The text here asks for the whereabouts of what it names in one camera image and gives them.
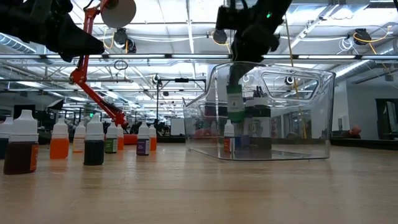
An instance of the bottle label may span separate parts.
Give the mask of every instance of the bottle label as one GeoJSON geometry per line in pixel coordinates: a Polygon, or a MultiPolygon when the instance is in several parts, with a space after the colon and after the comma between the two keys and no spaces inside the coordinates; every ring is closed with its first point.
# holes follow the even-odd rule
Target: bottle label
{"type": "Polygon", "coordinates": [[[245,118],[244,119],[244,126],[243,126],[243,134],[250,136],[251,131],[252,131],[252,122],[253,120],[251,118],[245,118]]]}
{"type": "Polygon", "coordinates": [[[228,118],[234,122],[242,121],[244,118],[244,103],[242,97],[242,86],[226,87],[228,99],[228,118]]]}
{"type": "Polygon", "coordinates": [[[235,151],[235,138],[224,137],[224,152],[235,151]]]}
{"type": "Polygon", "coordinates": [[[107,139],[105,140],[105,152],[117,152],[118,151],[118,139],[107,139]]]}
{"type": "Polygon", "coordinates": [[[32,146],[32,154],[30,155],[30,171],[34,171],[37,168],[37,155],[39,154],[39,145],[34,144],[32,146]]]}
{"type": "Polygon", "coordinates": [[[73,152],[83,152],[84,148],[85,148],[84,138],[73,139],[73,152]]]}
{"type": "Polygon", "coordinates": [[[113,152],[118,151],[118,139],[113,140],[113,152]]]}
{"type": "Polygon", "coordinates": [[[271,138],[271,118],[253,118],[252,136],[255,138],[271,138]]]}
{"type": "Polygon", "coordinates": [[[150,151],[149,139],[137,140],[137,155],[148,155],[150,151]]]}

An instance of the orange object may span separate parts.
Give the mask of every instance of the orange object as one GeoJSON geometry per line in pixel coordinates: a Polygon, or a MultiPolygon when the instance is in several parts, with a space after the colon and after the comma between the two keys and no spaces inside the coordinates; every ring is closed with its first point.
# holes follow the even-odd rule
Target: orange object
{"type": "Polygon", "coordinates": [[[124,149],[124,138],[118,138],[118,151],[124,149]]]}
{"type": "Polygon", "coordinates": [[[156,137],[149,138],[149,139],[150,139],[150,150],[151,151],[156,151],[156,147],[157,147],[157,139],[156,139],[156,137]]]}
{"type": "Polygon", "coordinates": [[[132,145],[137,144],[137,135],[136,134],[125,134],[124,135],[124,145],[132,145]]]}
{"type": "Polygon", "coordinates": [[[52,139],[50,159],[66,159],[69,154],[69,139],[52,139]]]}

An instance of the fluorescent light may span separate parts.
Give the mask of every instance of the fluorescent light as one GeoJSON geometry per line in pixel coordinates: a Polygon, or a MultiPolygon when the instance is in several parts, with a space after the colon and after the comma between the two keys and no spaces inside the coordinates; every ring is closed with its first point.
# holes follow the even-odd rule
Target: fluorescent light
{"type": "Polygon", "coordinates": [[[229,55],[221,54],[173,54],[172,58],[212,58],[212,59],[225,59],[229,55]]]}
{"type": "Polygon", "coordinates": [[[299,55],[298,59],[353,59],[355,55],[299,55]]]}
{"type": "Polygon", "coordinates": [[[76,100],[76,101],[87,101],[87,99],[83,98],[83,97],[70,96],[69,98],[76,100]]]}
{"type": "Polygon", "coordinates": [[[74,91],[74,90],[71,90],[71,89],[69,89],[69,90],[67,90],[67,89],[53,89],[53,90],[51,90],[51,89],[44,89],[43,91],[74,91]]]}
{"type": "Polygon", "coordinates": [[[363,55],[362,59],[373,59],[373,60],[379,60],[379,59],[398,59],[397,55],[363,55]]]}
{"type": "Polygon", "coordinates": [[[38,89],[6,89],[7,91],[40,91],[38,89]]]}
{"type": "Polygon", "coordinates": [[[263,55],[264,59],[289,59],[289,55],[263,55]]]}
{"type": "Polygon", "coordinates": [[[59,55],[46,55],[46,57],[49,59],[60,59],[61,58],[61,56],[59,56],[59,55]]]}
{"type": "Polygon", "coordinates": [[[50,91],[49,93],[50,93],[51,95],[58,96],[58,97],[61,97],[61,98],[64,97],[63,95],[61,95],[61,94],[59,94],[59,93],[56,93],[56,92],[50,91]]]}
{"type": "Polygon", "coordinates": [[[165,58],[164,54],[111,54],[109,58],[165,58]]]}
{"type": "Polygon", "coordinates": [[[114,98],[115,100],[119,99],[118,95],[113,93],[112,91],[107,91],[105,92],[106,95],[108,95],[109,97],[114,98]]]}
{"type": "Polygon", "coordinates": [[[40,87],[43,87],[43,85],[41,85],[41,84],[38,84],[38,83],[36,83],[36,82],[17,82],[18,84],[21,84],[21,85],[25,85],[25,86],[30,86],[30,87],[34,87],[34,88],[40,88],[40,87]]]}

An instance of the cable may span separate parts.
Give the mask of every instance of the cable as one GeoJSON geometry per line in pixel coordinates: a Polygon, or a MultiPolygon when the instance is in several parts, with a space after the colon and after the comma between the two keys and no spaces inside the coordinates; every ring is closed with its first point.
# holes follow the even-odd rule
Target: cable
{"type": "Polygon", "coordinates": [[[358,34],[358,33],[354,33],[353,37],[354,37],[356,40],[359,40],[359,41],[361,41],[361,42],[365,42],[365,43],[375,43],[375,42],[378,42],[378,41],[380,41],[380,40],[384,40],[384,39],[388,36],[388,32],[389,32],[389,31],[390,31],[390,27],[387,27],[387,32],[386,32],[385,36],[384,36],[384,37],[381,37],[380,39],[377,39],[377,40],[363,40],[363,39],[359,39],[359,38],[356,37],[356,34],[358,34]]]}
{"type": "MultiPolygon", "coordinates": [[[[289,25],[287,24],[287,15],[286,14],[285,14],[285,21],[286,21],[287,43],[289,46],[289,54],[290,54],[290,63],[292,64],[292,67],[294,67],[292,44],[290,43],[289,25]]],[[[297,82],[294,77],[293,77],[293,85],[294,85],[295,92],[296,92],[296,98],[298,99],[299,98],[299,89],[297,88],[297,82]]],[[[304,120],[304,115],[303,115],[303,111],[301,110],[301,107],[298,107],[298,111],[300,112],[300,117],[301,117],[301,121],[302,121],[303,136],[304,136],[304,139],[307,139],[307,131],[305,130],[305,120],[304,120]]]]}
{"type": "Polygon", "coordinates": [[[339,51],[337,55],[339,55],[342,52],[351,50],[354,47],[354,41],[351,38],[348,39],[345,38],[338,43],[338,47],[340,48],[341,51],[339,51]]]}
{"type": "Polygon", "coordinates": [[[112,47],[113,47],[113,40],[114,40],[114,32],[113,32],[113,34],[112,34],[112,42],[111,42],[111,46],[110,47],[108,47],[106,44],[105,44],[105,35],[106,35],[106,31],[108,30],[108,28],[107,27],[105,27],[105,30],[104,30],[104,38],[102,39],[102,43],[104,44],[104,47],[106,47],[107,49],[111,49],[112,47]]]}
{"type": "Polygon", "coordinates": [[[85,7],[83,8],[83,10],[85,11],[85,10],[93,3],[93,1],[94,1],[94,0],[90,0],[90,2],[87,4],[87,6],[85,6],[85,7]]]}

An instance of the ceiling beam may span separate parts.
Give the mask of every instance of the ceiling beam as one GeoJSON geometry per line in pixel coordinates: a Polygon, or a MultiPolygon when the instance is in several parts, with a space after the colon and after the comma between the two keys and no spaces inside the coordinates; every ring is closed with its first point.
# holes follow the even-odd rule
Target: ceiling beam
{"type": "Polygon", "coordinates": [[[290,48],[286,47],[281,54],[288,54],[290,50],[292,50],[302,39],[304,39],[317,25],[319,25],[322,21],[324,21],[324,17],[328,17],[331,12],[336,8],[336,5],[328,5],[321,13],[317,16],[317,18],[313,21],[309,21],[303,30],[299,32],[294,39],[290,43],[290,48]]]}

